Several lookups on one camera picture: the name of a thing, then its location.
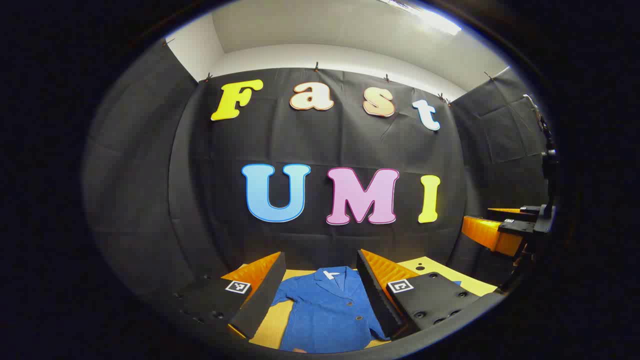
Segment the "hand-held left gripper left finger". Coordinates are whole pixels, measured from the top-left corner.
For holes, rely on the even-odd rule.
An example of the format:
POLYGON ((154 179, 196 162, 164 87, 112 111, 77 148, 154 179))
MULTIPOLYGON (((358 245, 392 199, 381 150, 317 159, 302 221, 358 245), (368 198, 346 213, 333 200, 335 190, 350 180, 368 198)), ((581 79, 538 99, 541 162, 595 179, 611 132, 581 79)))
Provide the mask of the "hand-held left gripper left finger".
POLYGON ((223 276, 203 275, 167 296, 174 324, 206 340, 250 340, 267 315, 286 271, 277 251, 223 276))

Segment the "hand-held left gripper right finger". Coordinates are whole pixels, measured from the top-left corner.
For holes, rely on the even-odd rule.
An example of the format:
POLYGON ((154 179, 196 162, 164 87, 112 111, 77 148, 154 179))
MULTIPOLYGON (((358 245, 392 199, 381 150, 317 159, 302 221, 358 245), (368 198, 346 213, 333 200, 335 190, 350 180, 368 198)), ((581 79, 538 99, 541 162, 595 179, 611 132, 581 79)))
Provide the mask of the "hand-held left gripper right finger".
POLYGON ((356 268, 384 337, 391 340, 429 330, 480 299, 439 272, 421 275, 365 249, 358 250, 356 268))

